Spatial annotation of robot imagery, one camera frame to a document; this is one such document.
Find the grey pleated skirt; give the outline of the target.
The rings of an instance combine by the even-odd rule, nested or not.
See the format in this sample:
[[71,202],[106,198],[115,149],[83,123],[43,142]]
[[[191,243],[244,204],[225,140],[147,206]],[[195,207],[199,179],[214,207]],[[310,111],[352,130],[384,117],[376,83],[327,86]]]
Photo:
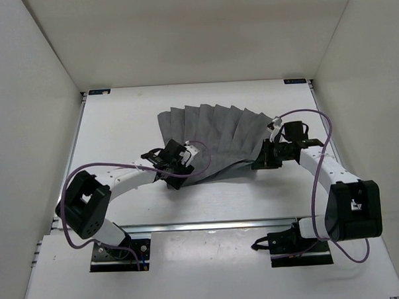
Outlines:
[[200,153],[193,159],[195,171],[208,169],[183,183],[185,187],[205,183],[226,172],[253,163],[267,138],[272,118],[235,106],[201,105],[170,108],[157,116],[163,142],[195,144]]

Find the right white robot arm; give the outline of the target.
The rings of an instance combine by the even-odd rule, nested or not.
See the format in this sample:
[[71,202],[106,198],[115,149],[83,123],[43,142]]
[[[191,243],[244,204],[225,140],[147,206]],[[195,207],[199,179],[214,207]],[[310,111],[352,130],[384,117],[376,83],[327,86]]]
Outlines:
[[301,120],[268,125],[271,133],[263,141],[253,169],[278,169],[285,161],[295,161],[310,172],[314,184],[328,194],[326,212],[300,219],[288,235],[295,251],[304,251],[313,239],[346,241],[375,238],[382,233],[380,191],[376,182],[348,172],[326,153],[323,143],[309,138]]

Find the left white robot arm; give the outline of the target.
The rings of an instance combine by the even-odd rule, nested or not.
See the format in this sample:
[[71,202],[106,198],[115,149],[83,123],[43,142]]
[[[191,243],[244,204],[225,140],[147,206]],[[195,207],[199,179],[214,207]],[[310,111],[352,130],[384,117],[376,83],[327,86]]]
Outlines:
[[115,257],[130,251],[131,238],[106,218],[107,208],[124,193],[156,181],[165,181],[178,190],[195,168],[191,162],[200,152],[187,142],[170,140],[164,148],[152,149],[127,167],[117,167],[94,175],[86,170],[75,174],[64,196],[64,205],[57,204],[56,214],[81,239],[94,239],[107,245]]

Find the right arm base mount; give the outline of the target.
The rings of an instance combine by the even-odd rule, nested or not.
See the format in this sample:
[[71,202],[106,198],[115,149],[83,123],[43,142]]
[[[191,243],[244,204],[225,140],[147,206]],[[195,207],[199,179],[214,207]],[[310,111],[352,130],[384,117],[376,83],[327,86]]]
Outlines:
[[268,251],[272,268],[333,264],[328,242],[316,237],[302,237],[297,222],[293,222],[289,229],[269,232],[265,237],[255,240],[251,249]]

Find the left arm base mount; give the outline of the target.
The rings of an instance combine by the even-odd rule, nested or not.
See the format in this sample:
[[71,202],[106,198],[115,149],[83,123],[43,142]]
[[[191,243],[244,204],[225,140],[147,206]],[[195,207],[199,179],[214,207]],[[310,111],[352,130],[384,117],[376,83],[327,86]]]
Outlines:
[[147,272],[150,269],[151,233],[130,234],[130,251],[115,250],[95,243],[89,271],[92,273]]

